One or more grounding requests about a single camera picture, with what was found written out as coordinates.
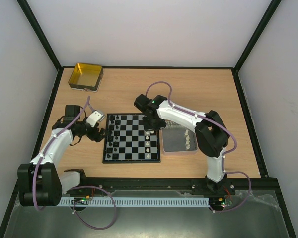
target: black and white checkered squares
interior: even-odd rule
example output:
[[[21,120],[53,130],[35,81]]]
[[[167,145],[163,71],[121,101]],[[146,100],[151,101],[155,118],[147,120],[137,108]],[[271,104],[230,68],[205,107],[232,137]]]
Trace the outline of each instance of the black and white checkered squares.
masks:
[[[158,132],[145,132],[142,114],[109,114],[104,163],[160,162]]]

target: gray wall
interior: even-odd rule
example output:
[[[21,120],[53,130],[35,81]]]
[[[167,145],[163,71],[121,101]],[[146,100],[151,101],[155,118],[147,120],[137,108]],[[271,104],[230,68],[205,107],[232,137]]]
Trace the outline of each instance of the gray wall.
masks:
[[[61,65],[234,66],[271,0],[28,0]]]
[[[15,0],[0,0],[0,225],[29,162],[56,70]]]
[[[282,1],[240,72],[269,175],[298,236],[298,0]]]

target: purple cable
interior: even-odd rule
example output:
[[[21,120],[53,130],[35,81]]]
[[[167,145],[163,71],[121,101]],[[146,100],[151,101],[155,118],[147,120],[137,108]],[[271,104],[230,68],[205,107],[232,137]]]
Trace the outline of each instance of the purple cable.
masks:
[[[73,206],[73,210],[74,210],[74,214],[79,218],[79,220],[85,225],[87,226],[88,228],[91,228],[91,229],[94,229],[94,230],[105,230],[107,228],[110,228],[117,220],[117,207],[116,207],[116,203],[115,203],[115,200],[113,199],[113,197],[110,195],[109,192],[99,188],[99,187],[94,187],[94,186],[81,186],[81,187],[72,187],[70,190],[76,190],[76,189],[84,189],[84,188],[94,188],[94,189],[97,189],[97,190],[100,190],[104,193],[106,193],[108,195],[108,197],[112,200],[113,202],[113,205],[114,205],[114,217],[113,217],[113,220],[105,227],[94,227],[90,224],[88,224],[86,221],[83,220],[83,218],[77,213],[77,211],[75,210],[75,206],[77,205],[78,202],[74,203],[74,206]]]
[[[244,173],[242,171],[234,171],[234,172],[226,172],[226,174],[243,174],[247,177],[248,179],[248,192],[247,192],[247,195],[246,197],[244,198],[244,200],[238,204],[236,207],[233,207],[231,209],[228,209],[228,210],[224,210],[224,211],[215,211],[212,207],[210,207],[210,210],[213,212],[213,213],[223,213],[223,212],[231,212],[231,211],[234,211],[238,208],[240,208],[241,206],[244,205],[244,203],[247,201],[248,197],[250,196],[250,193],[251,193],[251,188],[252,188],[252,183],[250,181],[250,177],[247,175],[247,173]]]
[[[82,113],[85,111],[85,109],[87,108],[87,106],[89,105],[89,100],[90,100],[90,96],[87,97],[87,101],[85,103],[85,106],[82,108],[82,110],[80,111],[80,113],[77,115],[76,118],[74,118],[74,120],[72,120],[67,126],[65,126],[62,130],[60,130],[57,134],[56,134],[56,137],[59,136],[60,134],[62,134],[67,128],[69,128],[71,125],[74,124],[75,121],[77,121],[80,117],[80,115],[82,115]],[[34,169],[34,174],[33,174],[33,183],[32,183],[32,197],[33,197],[33,205],[34,205],[34,208],[35,210],[37,211],[42,211],[45,206],[43,207],[39,207],[38,206],[38,203],[36,201],[36,178],[37,178],[37,175],[38,175],[38,171],[39,171],[39,167],[40,167],[40,164],[46,154],[46,152],[48,151],[50,145],[53,143],[53,141],[55,140],[56,138],[53,137],[48,143],[47,145],[45,146],[44,150],[43,150],[43,155],[40,156],[36,166],[35,166],[35,169]]]

